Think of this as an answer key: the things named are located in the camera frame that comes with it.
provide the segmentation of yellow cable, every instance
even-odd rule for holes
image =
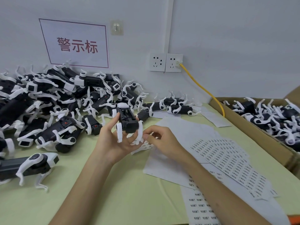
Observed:
[[[193,80],[193,82],[195,82],[200,88],[202,88],[207,94],[209,94],[216,102],[217,102],[217,104],[220,106],[220,108],[221,108],[221,110],[222,110],[222,113],[223,113],[223,117],[225,117],[225,111],[224,111],[224,109],[223,109],[223,107],[222,107],[222,105],[220,104],[220,102],[208,91],[208,90],[206,90],[204,87],[202,87],[194,78],[193,78],[193,76],[189,73],[189,71],[185,68],[185,66],[182,64],[182,63],[180,63],[179,64],[185,71],[186,71],[186,73],[189,75],[189,77]]]

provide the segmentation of hand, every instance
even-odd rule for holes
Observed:
[[[168,127],[152,125],[144,130],[143,139],[177,162],[183,162],[186,156],[190,156]]]
[[[129,153],[137,150],[143,143],[131,145],[137,138],[137,131],[129,138],[127,133],[123,131],[123,140],[118,143],[117,131],[112,133],[112,128],[117,124],[120,113],[117,113],[109,123],[101,128],[94,151],[101,153],[101,156],[113,165],[123,159]]]

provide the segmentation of cardboard box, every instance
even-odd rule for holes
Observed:
[[[285,98],[289,99],[290,102],[296,104],[300,107],[300,86],[291,91]],[[239,102],[244,102],[244,98],[238,97],[217,97],[220,102],[227,100],[229,104],[234,104],[234,100]],[[257,103],[262,100],[262,98],[253,98]],[[267,104],[271,99],[266,99],[263,103]],[[220,114],[222,114],[221,108],[215,100],[211,100],[209,103],[214,109],[216,109]],[[284,99],[274,99],[272,105],[275,106],[286,106],[287,102]],[[268,154],[270,154],[274,159],[276,159],[280,164],[285,166],[289,171],[291,171],[295,176],[300,179],[300,154],[294,151],[292,148],[286,146],[275,137],[270,136],[264,130],[261,130],[256,125],[247,121],[241,117],[236,112],[232,111],[229,107],[222,104],[225,117],[241,131],[247,134],[251,139],[253,139],[260,147],[262,147]]]

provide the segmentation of left hand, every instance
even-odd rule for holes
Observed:
[[[117,124],[120,118],[120,113],[118,112],[116,117],[114,117],[109,123],[101,128],[96,146],[94,151],[101,153],[103,159],[114,165],[119,162],[129,153],[137,150],[143,143],[138,145],[131,145],[131,143],[137,138],[137,131],[129,138],[127,138],[128,133],[123,131],[123,140],[118,143],[117,131],[112,133],[112,128]]]

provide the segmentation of sign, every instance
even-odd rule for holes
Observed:
[[[39,19],[50,63],[109,67],[106,26]]]

